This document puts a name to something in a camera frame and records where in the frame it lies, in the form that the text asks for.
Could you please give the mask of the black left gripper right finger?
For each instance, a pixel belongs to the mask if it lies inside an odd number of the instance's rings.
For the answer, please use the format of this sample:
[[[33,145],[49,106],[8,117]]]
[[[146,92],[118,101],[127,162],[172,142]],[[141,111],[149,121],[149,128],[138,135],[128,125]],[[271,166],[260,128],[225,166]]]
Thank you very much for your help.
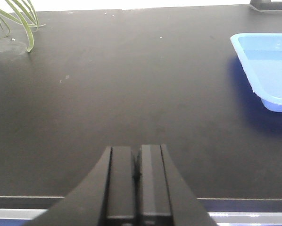
[[[139,152],[141,226],[215,226],[174,165],[166,145],[142,145]]]

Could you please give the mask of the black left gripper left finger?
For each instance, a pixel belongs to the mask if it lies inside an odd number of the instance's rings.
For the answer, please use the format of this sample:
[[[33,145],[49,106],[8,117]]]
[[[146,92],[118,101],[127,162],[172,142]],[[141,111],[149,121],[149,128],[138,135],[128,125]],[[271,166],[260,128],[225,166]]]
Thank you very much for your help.
[[[129,147],[107,147],[73,191],[27,225],[133,226],[133,164]]]

